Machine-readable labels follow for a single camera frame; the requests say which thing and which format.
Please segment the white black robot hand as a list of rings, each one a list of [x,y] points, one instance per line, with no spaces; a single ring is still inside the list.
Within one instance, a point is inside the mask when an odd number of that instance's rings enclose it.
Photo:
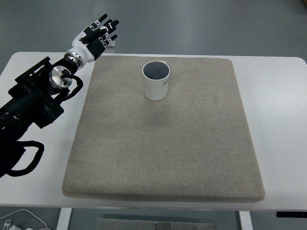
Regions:
[[[78,59],[80,67],[97,60],[117,38],[114,32],[118,24],[118,20],[108,19],[107,14],[102,15],[74,38],[68,53]]]

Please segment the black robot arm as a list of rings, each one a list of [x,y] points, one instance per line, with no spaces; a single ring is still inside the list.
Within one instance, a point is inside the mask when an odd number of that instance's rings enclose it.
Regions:
[[[12,99],[0,109],[0,139],[15,142],[31,124],[44,128],[53,123],[64,112],[61,103],[83,87],[75,75],[82,67],[81,57],[68,52],[54,64],[46,57],[17,77],[8,91]]]

